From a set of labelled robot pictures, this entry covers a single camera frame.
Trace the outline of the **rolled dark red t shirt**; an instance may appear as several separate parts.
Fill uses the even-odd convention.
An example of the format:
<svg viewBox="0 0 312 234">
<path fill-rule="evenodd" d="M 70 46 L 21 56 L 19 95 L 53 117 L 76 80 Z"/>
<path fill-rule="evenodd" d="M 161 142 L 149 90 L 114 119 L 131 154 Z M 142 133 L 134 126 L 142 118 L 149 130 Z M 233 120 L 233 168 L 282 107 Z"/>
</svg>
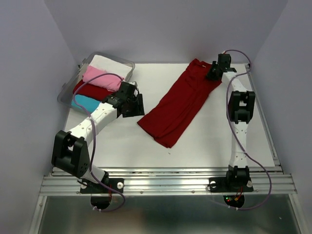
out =
<svg viewBox="0 0 312 234">
<path fill-rule="evenodd" d="M 74 94 L 77 89 L 82 88 L 77 92 L 77 95 L 86 96 L 97 101 L 103 101 L 107 96 L 111 95 L 113 92 L 108 91 L 105 88 L 98 87 L 91 84 L 84 85 L 84 82 L 80 80 L 74 87 L 72 93 Z"/>
</svg>

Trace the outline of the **clear plastic storage bin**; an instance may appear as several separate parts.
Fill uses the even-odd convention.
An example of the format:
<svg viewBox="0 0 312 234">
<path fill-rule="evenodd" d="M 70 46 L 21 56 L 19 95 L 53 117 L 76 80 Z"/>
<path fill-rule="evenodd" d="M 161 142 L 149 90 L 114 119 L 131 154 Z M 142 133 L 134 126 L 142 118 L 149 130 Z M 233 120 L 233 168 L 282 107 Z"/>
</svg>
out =
<svg viewBox="0 0 312 234">
<path fill-rule="evenodd" d="M 70 78 L 70 80 L 67 83 L 65 83 L 62 86 L 62 90 L 57 97 L 57 100 L 60 104 L 63 104 L 64 106 L 66 106 L 68 108 L 73 108 L 75 110 L 82 112 L 82 110 L 80 110 L 79 108 L 72 106 L 72 99 L 73 99 L 72 91 L 73 91 L 74 87 L 77 85 L 77 83 L 80 80 L 82 80 L 82 75 L 85 73 L 85 71 L 86 71 L 87 67 L 89 66 L 91 60 L 93 59 L 94 55 L 104 56 L 104 57 L 107 57 L 107 58 L 112 59 L 114 61 L 124 63 L 126 65 L 132 65 L 133 71 L 136 67 L 134 62 L 129 61 L 127 59 L 119 58 L 119 57 L 109 55 L 109 54 L 106 54 L 103 52 L 93 52 L 89 57 L 85 58 L 82 61 L 82 63 L 78 66 L 78 70 L 75 72 L 75 74 Z M 131 79 L 131 77 L 133 75 L 133 71 L 130 72 L 130 74 L 127 76 L 127 78 L 125 78 L 125 82 L 129 82 L 129 80 Z"/>
</svg>

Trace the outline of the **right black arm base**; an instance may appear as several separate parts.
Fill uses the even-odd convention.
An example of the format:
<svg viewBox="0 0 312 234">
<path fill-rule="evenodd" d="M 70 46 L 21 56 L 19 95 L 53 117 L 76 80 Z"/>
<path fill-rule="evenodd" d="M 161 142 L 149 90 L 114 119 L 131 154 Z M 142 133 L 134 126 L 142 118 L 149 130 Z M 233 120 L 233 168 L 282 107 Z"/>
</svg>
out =
<svg viewBox="0 0 312 234">
<path fill-rule="evenodd" d="M 248 166 L 229 166 L 225 176 L 209 178 L 207 185 L 212 193 L 253 192 L 253 183 Z"/>
</svg>

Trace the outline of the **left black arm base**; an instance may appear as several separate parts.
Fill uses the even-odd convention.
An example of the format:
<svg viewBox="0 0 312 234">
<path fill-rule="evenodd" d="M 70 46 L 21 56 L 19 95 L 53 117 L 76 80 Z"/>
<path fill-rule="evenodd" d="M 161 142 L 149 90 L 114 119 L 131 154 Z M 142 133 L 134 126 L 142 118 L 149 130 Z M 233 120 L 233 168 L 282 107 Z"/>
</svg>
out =
<svg viewBox="0 0 312 234">
<path fill-rule="evenodd" d="M 110 178 L 107 184 L 110 189 L 86 179 L 78 179 L 77 182 L 80 184 L 81 194 L 116 194 L 117 191 L 123 193 L 124 188 L 123 178 Z"/>
</svg>

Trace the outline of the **rolled cyan t shirt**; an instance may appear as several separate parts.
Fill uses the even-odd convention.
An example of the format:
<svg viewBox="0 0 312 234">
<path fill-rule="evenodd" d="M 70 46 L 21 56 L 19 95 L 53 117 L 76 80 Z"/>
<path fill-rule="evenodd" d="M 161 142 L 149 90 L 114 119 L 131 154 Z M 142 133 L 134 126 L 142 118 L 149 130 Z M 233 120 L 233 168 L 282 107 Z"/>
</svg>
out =
<svg viewBox="0 0 312 234">
<path fill-rule="evenodd" d="M 75 95 L 75 100 L 79 105 L 82 105 L 89 113 L 95 111 L 100 104 L 100 101 L 83 95 Z"/>
</svg>

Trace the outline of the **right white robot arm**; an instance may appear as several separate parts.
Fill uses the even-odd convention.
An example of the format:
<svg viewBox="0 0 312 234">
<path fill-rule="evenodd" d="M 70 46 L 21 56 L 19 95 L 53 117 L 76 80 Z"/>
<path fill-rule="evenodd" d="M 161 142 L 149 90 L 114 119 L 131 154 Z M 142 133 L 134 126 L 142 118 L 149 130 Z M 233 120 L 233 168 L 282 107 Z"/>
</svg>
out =
<svg viewBox="0 0 312 234">
<path fill-rule="evenodd" d="M 208 80 L 227 86 L 226 117 L 232 132 L 231 157 L 225 176 L 211 177 L 208 189 L 212 193 L 252 192 L 253 185 L 246 156 L 247 129 L 254 115 L 255 92 L 238 79 L 241 74 L 231 66 L 231 55 L 218 54 L 217 61 L 206 75 Z"/>
</svg>

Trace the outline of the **rolled white t shirt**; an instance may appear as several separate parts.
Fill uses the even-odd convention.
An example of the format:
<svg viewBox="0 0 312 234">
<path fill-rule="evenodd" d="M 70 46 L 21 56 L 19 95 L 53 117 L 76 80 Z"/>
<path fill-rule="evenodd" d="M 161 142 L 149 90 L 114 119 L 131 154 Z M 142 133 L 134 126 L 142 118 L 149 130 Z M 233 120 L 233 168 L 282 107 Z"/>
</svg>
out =
<svg viewBox="0 0 312 234">
<path fill-rule="evenodd" d="M 94 55 L 89 65 L 99 70 L 107 71 L 108 73 L 117 74 L 123 78 L 127 78 L 130 72 L 133 71 L 132 65 L 126 65 L 100 55 Z"/>
</svg>

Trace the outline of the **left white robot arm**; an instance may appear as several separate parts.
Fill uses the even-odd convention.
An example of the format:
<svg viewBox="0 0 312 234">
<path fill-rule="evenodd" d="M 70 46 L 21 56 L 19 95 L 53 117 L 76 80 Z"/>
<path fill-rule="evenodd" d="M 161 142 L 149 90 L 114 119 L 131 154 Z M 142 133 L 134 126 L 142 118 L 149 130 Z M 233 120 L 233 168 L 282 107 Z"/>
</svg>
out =
<svg viewBox="0 0 312 234">
<path fill-rule="evenodd" d="M 109 174 L 93 164 L 95 152 L 89 152 L 90 144 L 96 144 L 96 136 L 119 116 L 143 116 L 143 96 L 136 82 L 122 82 L 117 92 L 107 96 L 93 112 L 68 132 L 60 130 L 54 139 L 52 165 L 70 175 L 92 182 L 97 192 L 108 188 Z"/>
</svg>

